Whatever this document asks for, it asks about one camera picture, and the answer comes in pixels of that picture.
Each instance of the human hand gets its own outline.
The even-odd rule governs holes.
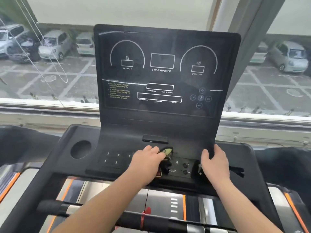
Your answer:
[[[138,150],[132,158],[128,173],[135,175],[141,181],[142,187],[149,184],[156,176],[160,162],[165,158],[164,153],[159,153],[160,149],[147,145],[143,150]]]
[[[216,144],[214,145],[214,152],[214,157],[210,159],[208,151],[204,149],[202,151],[201,164],[206,177],[213,187],[216,188],[217,185],[230,181],[230,172],[226,153]]]

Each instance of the display panel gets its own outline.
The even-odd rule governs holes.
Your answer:
[[[102,26],[95,48],[105,108],[200,117],[222,110],[238,34]]]

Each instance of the white car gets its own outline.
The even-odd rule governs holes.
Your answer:
[[[266,43],[261,42],[259,46],[257,47],[250,62],[262,64],[266,59],[267,52],[268,52],[268,46],[266,45]]]
[[[269,50],[269,57],[281,72],[304,72],[308,68],[306,50],[291,41],[275,44]]]
[[[72,44],[68,33],[52,30],[43,36],[41,46],[39,46],[39,55],[43,59],[62,60]]]
[[[12,45],[16,38],[27,32],[29,29],[17,23],[0,27],[0,55],[7,55],[8,46]]]
[[[95,55],[94,36],[90,32],[84,32],[76,38],[77,51],[81,55]]]

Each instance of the paved ground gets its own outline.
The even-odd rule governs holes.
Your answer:
[[[83,96],[95,103],[97,79],[95,58],[71,51],[56,65],[49,61],[15,64],[0,60],[0,78],[20,98],[81,101]],[[268,60],[262,65],[249,65],[228,99],[224,110],[292,115],[311,113],[311,78],[303,74],[282,74]]]

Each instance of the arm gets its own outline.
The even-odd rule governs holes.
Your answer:
[[[230,180],[226,153],[218,145],[214,146],[214,151],[214,157],[209,159],[208,151],[203,150],[202,168],[215,188],[236,230],[239,233],[282,233],[233,185]]]
[[[158,171],[164,153],[146,146],[137,151],[129,168],[105,190],[85,203],[58,225],[52,233],[108,233],[141,188],[149,184]]]

